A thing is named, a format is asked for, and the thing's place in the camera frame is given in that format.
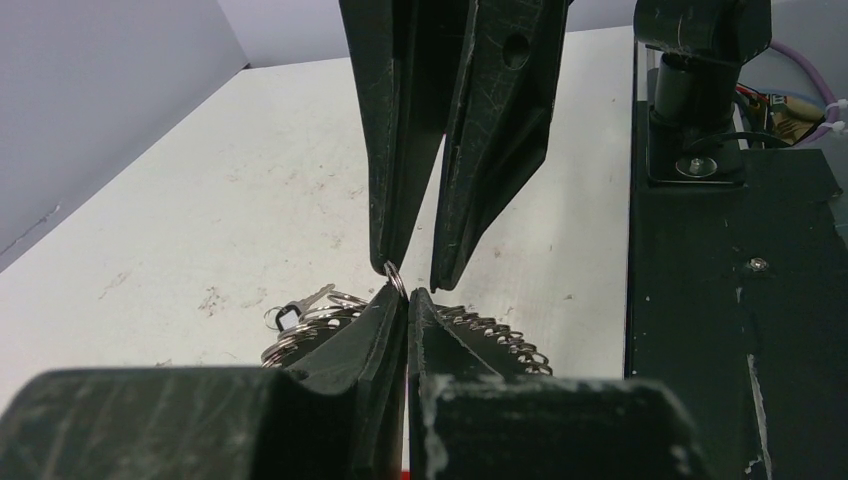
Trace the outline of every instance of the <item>screw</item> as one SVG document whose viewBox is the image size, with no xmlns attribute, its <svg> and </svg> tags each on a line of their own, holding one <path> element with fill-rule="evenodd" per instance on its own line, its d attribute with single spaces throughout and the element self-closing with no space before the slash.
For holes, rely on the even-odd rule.
<svg viewBox="0 0 848 480">
<path fill-rule="evenodd" d="M 748 260 L 748 266 L 755 272 L 762 272 L 768 268 L 768 262 L 759 257 Z"/>
<path fill-rule="evenodd" d="M 689 162 L 689 171 L 695 175 L 701 171 L 701 166 L 704 164 L 704 161 L 700 158 L 693 158 L 691 162 Z"/>
</svg>

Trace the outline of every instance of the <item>gray wall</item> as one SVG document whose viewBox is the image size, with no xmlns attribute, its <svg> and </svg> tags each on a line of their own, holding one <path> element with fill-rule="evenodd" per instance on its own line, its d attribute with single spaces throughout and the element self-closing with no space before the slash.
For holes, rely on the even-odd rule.
<svg viewBox="0 0 848 480">
<path fill-rule="evenodd" d="M 348 56 L 338 0 L 218 2 L 254 67 Z M 629 25 L 635 5 L 636 0 L 574 0 L 568 30 Z"/>
<path fill-rule="evenodd" d="M 0 1 L 0 270 L 246 62 L 215 0 Z"/>
</svg>

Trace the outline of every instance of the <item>key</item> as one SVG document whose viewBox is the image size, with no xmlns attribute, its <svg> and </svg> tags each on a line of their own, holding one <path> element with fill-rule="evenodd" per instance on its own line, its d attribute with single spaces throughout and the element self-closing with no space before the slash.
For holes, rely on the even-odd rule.
<svg viewBox="0 0 848 480">
<path fill-rule="evenodd" d="M 309 310 L 315 302 L 324 298 L 324 296 L 333 291 L 334 288 L 336 288 L 334 284 L 328 283 L 327 285 L 324 285 L 321 290 L 318 290 L 303 300 L 287 303 L 286 306 L 281 308 L 274 317 L 274 323 L 277 324 L 277 328 L 282 332 L 283 330 L 288 330 L 289 328 L 297 326 L 297 319 L 303 315 L 303 312 Z"/>
</svg>

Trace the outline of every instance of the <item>zip tie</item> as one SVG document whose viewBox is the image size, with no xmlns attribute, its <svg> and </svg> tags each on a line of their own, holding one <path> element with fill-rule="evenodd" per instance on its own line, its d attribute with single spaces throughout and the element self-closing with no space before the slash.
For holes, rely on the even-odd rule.
<svg viewBox="0 0 848 480">
<path fill-rule="evenodd" d="M 825 111 L 827 111 L 827 110 L 830 110 L 831 108 L 836 108 L 836 107 L 839 107 L 840 110 L 845 110 L 846 108 L 848 108 L 848 98 L 839 99 L 839 100 L 831 103 L 830 105 L 828 105 L 824 109 L 825 109 Z"/>
<path fill-rule="evenodd" d="M 829 128 L 829 129 L 833 130 L 834 132 L 836 132 L 838 135 L 842 135 L 842 134 L 846 133 L 845 132 L 845 122 L 842 121 L 842 120 L 840 120 L 838 122 L 833 122 L 833 123 L 824 122 L 821 125 L 819 125 L 819 128 Z"/>
</svg>

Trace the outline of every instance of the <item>purple cable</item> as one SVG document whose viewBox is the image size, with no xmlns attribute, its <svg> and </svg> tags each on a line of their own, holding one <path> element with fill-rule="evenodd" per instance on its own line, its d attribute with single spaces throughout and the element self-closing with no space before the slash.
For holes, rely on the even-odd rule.
<svg viewBox="0 0 848 480">
<path fill-rule="evenodd" d="M 819 91 L 819 94 L 824 99 L 825 105 L 830 105 L 832 103 L 836 103 L 836 101 L 837 101 L 836 95 L 834 95 L 833 92 L 830 90 L 830 87 L 827 86 L 827 82 L 824 81 L 824 78 L 821 76 L 819 71 L 816 70 L 816 67 L 813 66 L 812 62 L 807 60 L 807 58 L 804 57 L 803 55 L 801 55 L 800 52 L 790 48 L 789 46 L 787 46 L 783 43 L 778 42 L 777 40 L 772 40 L 770 46 L 776 52 L 780 52 L 780 53 L 786 55 L 787 57 L 789 57 L 791 60 L 793 60 L 795 63 L 797 63 L 801 67 L 801 69 L 804 70 L 804 72 L 807 74 L 807 76 L 810 77 L 810 80 L 813 81 L 813 85 L 816 86 L 816 90 Z M 826 121 L 828 123 L 834 123 L 837 120 L 839 120 L 839 107 L 829 108 L 827 110 Z M 796 146 L 805 145 L 805 144 L 808 144 L 808 143 L 811 143 L 811 142 L 815 142 L 816 140 L 820 139 L 821 137 L 827 135 L 828 131 L 829 131 L 829 129 L 827 129 L 825 127 L 819 127 L 819 128 L 816 129 L 815 132 L 813 132 L 812 135 L 810 135 L 809 137 L 805 138 L 804 140 L 796 143 L 795 145 Z"/>
</svg>

